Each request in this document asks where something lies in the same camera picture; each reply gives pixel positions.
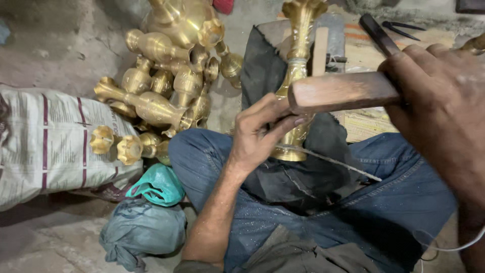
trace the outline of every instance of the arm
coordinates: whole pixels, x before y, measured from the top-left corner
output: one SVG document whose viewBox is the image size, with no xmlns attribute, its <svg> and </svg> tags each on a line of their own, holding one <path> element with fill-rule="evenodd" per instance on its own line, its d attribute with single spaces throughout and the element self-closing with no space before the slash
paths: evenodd
<svg viewBox="0 0 485 273">
<path fill-rule="evenodd" d="M 182 252 L 182 260 L 209 263 L 224 268 L 224 255 L 236 196 L 246 177 L 266 160 L 275 144 L 297 125 L 307 122 L 289 116 L 266 130 L 267 123 L 287 115 L 288 101 L 267 94 L 236 117 L 231 153 L 214 189 L 200 212 Z"/>
<path fill-rule="evenodd" d="M 459 241 L 470 242 L 485 225 L 485 67 L 442 45 L 414 45 L 379 69 L 406 102 L 386 107 L 391 121 L 454 191 Z M 484 272 L 485 238 L 461 256 L 469 272 Z"/>
</svg>

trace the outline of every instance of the teal plastic bag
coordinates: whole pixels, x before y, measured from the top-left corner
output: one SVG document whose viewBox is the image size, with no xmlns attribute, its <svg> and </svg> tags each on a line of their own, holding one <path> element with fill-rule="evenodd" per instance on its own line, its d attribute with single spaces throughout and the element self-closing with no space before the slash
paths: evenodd
<svg viewBox="0 0 485 273">
<path fill-rule="evenodd" d="M 172 168 L 162 163 L 151 166 L 126 193 L 127 197 L 142 194 L 148 201 L 162 206 L 173 206 L 180 202 L 185 191 Z"/>
</svg>

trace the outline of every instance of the red cloth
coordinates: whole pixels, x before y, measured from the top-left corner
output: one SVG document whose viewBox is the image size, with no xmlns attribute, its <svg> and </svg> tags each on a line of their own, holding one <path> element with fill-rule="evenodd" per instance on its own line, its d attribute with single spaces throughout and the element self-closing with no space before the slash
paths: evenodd
<svg viewBox="0 0 485 273">
<path fill-rule="evenodd" d="M 234 6 L 234 0 L 214 0 L 212 3 L 214 8 L 224 14 L 230 14 Z"/>
</svg>

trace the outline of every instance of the hand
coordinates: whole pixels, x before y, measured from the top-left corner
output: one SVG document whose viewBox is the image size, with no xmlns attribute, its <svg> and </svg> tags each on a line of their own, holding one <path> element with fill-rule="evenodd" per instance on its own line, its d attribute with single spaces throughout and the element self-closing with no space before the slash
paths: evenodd
<svg viewBox="0 0 485 273">
<path fill-rule="evenodd" d="M 485 209 L 485 67 L 436 44 L 409 46 L 379 70 L 407 103 L 386 107 L 392 123 L 459 199 Z"/>
<path fill-rule="evenodd" d="M 269 93 L 251 107 L 236 116 L 236 126 L 232 150 L 226 165 L 242 171 L 245 175 L 251 173 L 265 161 L 275 144 L 291 129 L 308 122 L 305 116 L 288 116 L 290 114 L 288 100 L 278 100 L 275 94 Z M 276 122 L 271 130 L 267 124 Z"/>
</svg>

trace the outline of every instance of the jeans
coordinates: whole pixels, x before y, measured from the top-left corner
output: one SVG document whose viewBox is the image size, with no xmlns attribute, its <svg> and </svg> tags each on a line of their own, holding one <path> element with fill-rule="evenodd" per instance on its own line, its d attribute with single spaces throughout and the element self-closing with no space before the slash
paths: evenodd
<svg viewBox="0 0 485 273">
<path fill-rule="evenodd" d="M 201 211 L 231 150 L 232 137 L 204 129 L 178 133 L 168 147 L 173 169 Z M 279 225 L 322 248 L 356 243 L 382 272 L 410 272 L 456 209 L 455 198 L 401 134 L 385 133 L 350 145 L 364 171 L 383 179 L 304 217 L 258 202 L 239 190 L 225 272 L 237 271 Z"/>
</svg>

